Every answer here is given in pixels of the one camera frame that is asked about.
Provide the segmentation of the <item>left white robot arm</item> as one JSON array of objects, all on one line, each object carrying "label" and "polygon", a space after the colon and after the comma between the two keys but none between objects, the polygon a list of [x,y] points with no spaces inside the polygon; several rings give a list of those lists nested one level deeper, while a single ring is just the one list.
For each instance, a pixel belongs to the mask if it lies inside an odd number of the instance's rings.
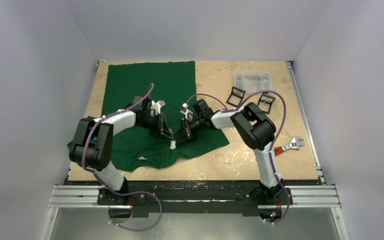
[{"label": "left white robot arm", "polygon": [[126,129],[141,127],[154,138],[172,139],[162,107],[163,100],[154,101],[146,96],[135,96],[125,109],[99,118],[82,118],[77,125],[69,148],[70,161],[93,174],[110,191],[109,197],[118,205],[129,199],[126,178],[111,161],[114,136]]}]

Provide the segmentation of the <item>silver round brooch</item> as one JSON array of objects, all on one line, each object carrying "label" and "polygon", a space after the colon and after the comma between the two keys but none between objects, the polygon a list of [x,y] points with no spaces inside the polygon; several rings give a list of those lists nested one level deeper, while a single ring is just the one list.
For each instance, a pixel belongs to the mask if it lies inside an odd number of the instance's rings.
[{"label": "silver round brooch", "polygon": [[175,140],[172,140],[172,141],[170,142],[170,149],[171,149],[171,150],[176,149],[176,141],[175,141]]}]

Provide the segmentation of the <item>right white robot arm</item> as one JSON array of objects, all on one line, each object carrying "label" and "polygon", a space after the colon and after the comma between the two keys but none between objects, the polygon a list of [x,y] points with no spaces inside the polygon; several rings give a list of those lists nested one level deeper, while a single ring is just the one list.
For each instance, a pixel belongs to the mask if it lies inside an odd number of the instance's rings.
[{"label": "right white robot arm", "polygon": [[193,104],[195,114],[184,104],[181,112],[180,130],[171,148],[191,143],[198,132],[235,128],[247,147],[253,150],[259,170],[259,186],[249,192],[249,197],[268,204],[280,198],[283,191],[282,178],[275,163],[273,143],[277,131],[275,124],[255,104],[249,103],[238,110],[214,112],[203,99]]}]

